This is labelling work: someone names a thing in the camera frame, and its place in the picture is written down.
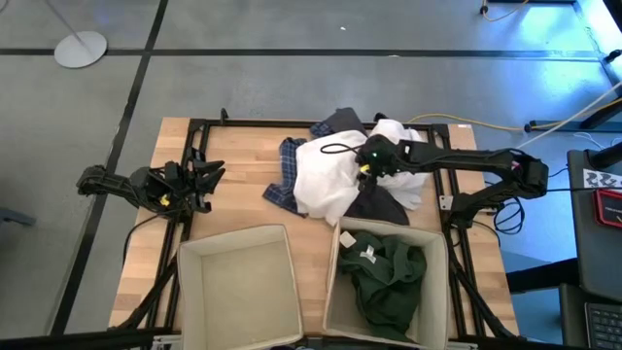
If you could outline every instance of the keyboard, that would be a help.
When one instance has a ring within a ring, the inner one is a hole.
[[[585,303],[590,348],[622,350],[622,306]]]

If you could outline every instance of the gray floor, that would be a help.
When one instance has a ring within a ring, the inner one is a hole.
[[[158,2],[52,0],[78,30],[98,30],[112,48],[142,48]],[[156,47],[161,49],[421,49],[590,51],[572,7],[529,5],[496,23],[477,15],[479,0],[170,1]],[[491,16],[511,5],[491,7]],[[588,19],[602,9],[592,9]],[[67,33],[39,0],[13,1],[0,15],[0,48],[53,48]],[[618,38],[618,32],[612,37]],[[48,330],[89,200],[75,181],[103,163],[121,118],[139,57],[106,56],[83,70],[64,70],[49,56],[0,56],[0,206],[39,220],[36,227],[3,225],[0,232],[0,337]],[[562,119],[610,88],[599,63],[554,59],[422,57],[156,56],[137,101],[118,173],[147,164],[161,118],[320,120],[353,107],[370,121],[376,112],[408,121],[449,113],[521,126]],[[528,136],[475,128],[482,149],[516,146]],[[608,142],[619,135],[594,135]],[[593,147],[555,133],[527,151],[551,170],[566,151]],[[562,174],[550,188],[568,185]],[[526,203],[524,230],[502,236],[508,270],[575,255],[570,197],[552,193]],[[121,273],[122,243],[135,210],[110,198],[86,268],[68,331],[103,330]],[[521,333],[560,341],[554,310],[525,314],[541,295],[514,298]],[[542,323],[532,322],[541,316]]]

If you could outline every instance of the blue plaid fabric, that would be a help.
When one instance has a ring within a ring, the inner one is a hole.
[[[306,215],[298,213],[298,206],[294,198],[294,185],[296,176],[295,150],[307,142],[305,139],[286,138],[279,147],[281,154],[281,171],[283,173],[283,184],[270,184],[265,189],[263,197],[272,203],[286,209],[296,215],[305,217]]]
[[[313,125],[311,125],[311,127],[309,127],[309,131],[316,138],[329,136],[334,133],[334,131],[332,131],[332,128],[330,128],[330,126],[328,126],[328,124],[325,122],[314,123]]]

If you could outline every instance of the white cable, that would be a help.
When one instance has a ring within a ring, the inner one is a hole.
[[[584,139],[586,139],[586,140],[588,140],[588,141],[592,142],[593,144],[595,144],[596,146],[598,146],[600,150],[602,150],[602,149],[604,148],[604,147],[603,147],[603,145],[601,145],[600,143],[598,143],[598,142],[597,142],[597,141],[596,141],[596,140],[592,137],[592,135],[590,135],[590,134],[589,134],[589,133],[587,133],[587,132],[575,132],[573,136],[574,136],[574,137],[584,138]]]
[[[538,136],[534,137],[533,139],[527,140],[524,143],[522,143],[520,146],[517,147],[517,149],[522,149],[523,147],[531,144],[532,142],[535,142],[535,140],[539,140],[542,137],[550,134],[551,132],[557,130],[558,128],[566,125],[569,122],[572,122],[573,120],[575,120],[576,118],[580,117],[585,111],[589,110],[590,108],[592,108],[592,106],[594,106],[595,104],[601,102],[601,100],[603,98],[605,98],[605,96],[609,95],[610,93],[612,93],[614,90],[616,90],[617,88],[619,88],[620,86],[622,86],[622,82],[616,84],[615,86],[613,86],[612,88],[610,88],[609,90],[607,90],[605,93],[603,93],[601,96],[599,96],[599,98],[595,99],[594,102],[590,103],[589,105],[587,105],[587,107],[583,108],[582,110],[580,110],[578,113],[576,113],[574,116],[566,119],[565,121],[559,123],[558,125],[556,125],[553,128],[548,129],[545,132],[542,132],[541,134],[539,134]]]

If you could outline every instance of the clothing label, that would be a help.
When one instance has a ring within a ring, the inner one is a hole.
[[[371,263],[376,263],[376,257],[373,256],[373,247],[368,245],[366,252],[361,252],[361,258],[367,258]]]
[[[343,231],[343,233],[341,233],[341,235],[339,236],[339,242],[341,242],[341,245],[343,245],[344,247],[350,248],[353,244],[357,243],[357,240],[354,239],[350,232]]]

